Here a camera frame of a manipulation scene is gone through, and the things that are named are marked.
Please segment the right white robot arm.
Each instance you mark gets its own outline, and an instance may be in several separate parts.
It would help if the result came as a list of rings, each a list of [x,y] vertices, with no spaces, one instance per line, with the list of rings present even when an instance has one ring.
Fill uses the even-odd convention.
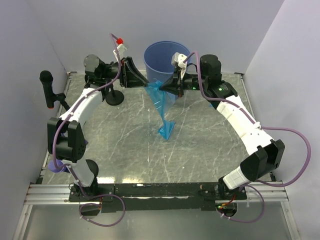
[[[274,140],[262,129],[235,88],[222,79],[222,64],[217,56],[203,55],[195,74],[186,72],[190,64],[182,53],[174,53],[171,64],[173,74],[159,89],[178,97],[182,97],[185,90],[203,90],[208,102],[229,122],[247,151],[247,158],[218,180],[217,190],[221,198],[230,199],[242,185],[254,182],[279,167],[284,143]]]

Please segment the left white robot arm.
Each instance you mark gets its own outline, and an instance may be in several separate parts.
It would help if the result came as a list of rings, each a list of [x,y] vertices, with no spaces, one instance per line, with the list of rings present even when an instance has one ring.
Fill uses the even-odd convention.
[[[111,106],[124,101],[123,93],[113,87],[115,80],[119,80],[124,88],[146,87],[148,80],[130,56],[104,63],[98,56],[90,54],[85,57],[83,65],[85,85],[80,97],[72,106],[63,101],[65,113],[47,122],[48,152],[52,155],[47,167],[53,173],[71,174],[74,178],[71,193],[93,201],[101,197],[97,180],[99,167],[95,161],[85,158],[84,125],[103,101]]]

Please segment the blue plastic trash bin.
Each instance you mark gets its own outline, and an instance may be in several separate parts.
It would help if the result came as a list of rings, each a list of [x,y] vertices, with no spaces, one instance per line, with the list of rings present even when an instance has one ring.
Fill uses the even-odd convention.
[[[144,52],[143,59],[146,67],[146,78],[155,85],[164,83],[174,71],[172,56],[180,53],[188,56],[189,50],[174,41],[159,41],[150,45]]]

